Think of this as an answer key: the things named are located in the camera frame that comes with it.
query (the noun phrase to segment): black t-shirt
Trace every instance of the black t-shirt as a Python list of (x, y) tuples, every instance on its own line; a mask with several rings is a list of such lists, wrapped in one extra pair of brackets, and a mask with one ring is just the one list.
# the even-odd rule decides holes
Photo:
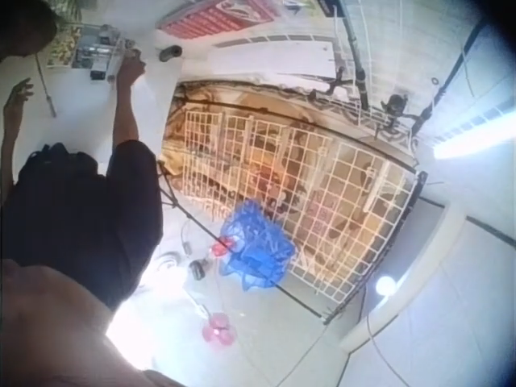
[(127, 141), (105, 176), (46, 167), (22, 173), (2, 208), (2, 258), (54, 268), (115, 310), (162, 236), (155, 156)]

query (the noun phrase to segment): red sign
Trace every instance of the red sign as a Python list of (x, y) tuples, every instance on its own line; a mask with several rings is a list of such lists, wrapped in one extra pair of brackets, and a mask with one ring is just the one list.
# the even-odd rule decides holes
[(159, 29), (177, 38), (193, 39), (240, 31), (278, 16), (268, 0), (211, 0), (167, 16)]

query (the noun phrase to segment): person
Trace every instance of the person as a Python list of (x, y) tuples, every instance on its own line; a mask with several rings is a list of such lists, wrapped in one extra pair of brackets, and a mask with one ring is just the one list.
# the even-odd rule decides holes
[(8, 56), (29, 56), (56, 36), (59, 17), (44, 0), (2, 1), (0, 62)]
[(14, 184), (30, 80), (12, 89), (1, 165), (2, 385), (181, 386), (132, 368), (105, 335), (162, 236), (156, 157), (139, 142), (131, 106), (143, 73), (139, 52), (124, 59), (105, 176), (91, 157), (57, 144), (33, 153)]

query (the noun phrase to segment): blue mesh bag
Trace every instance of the blue mesh bag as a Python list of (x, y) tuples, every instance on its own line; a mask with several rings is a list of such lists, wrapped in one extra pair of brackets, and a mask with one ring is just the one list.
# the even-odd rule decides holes
[(223, 224), (221, 236), (232, 238), (235, 244), (229, 259), (221, 262), (219, 272), (223, 276), (241, 276), (243, 290), (276, 285), (295, 253), (283, 230), (265, 218), (260, 204), (254, 201), (246, 201), (235, 210)]

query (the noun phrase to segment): wire mesh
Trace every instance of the wire mesh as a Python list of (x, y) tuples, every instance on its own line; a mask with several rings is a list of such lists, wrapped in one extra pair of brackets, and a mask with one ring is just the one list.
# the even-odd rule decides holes
[(184, 128), (183, 194), (213, 220), (257, 200), (297, 247), (289, 271), (338, 303), (373, 269), (416, 182), (309, 125), (187, 111)]

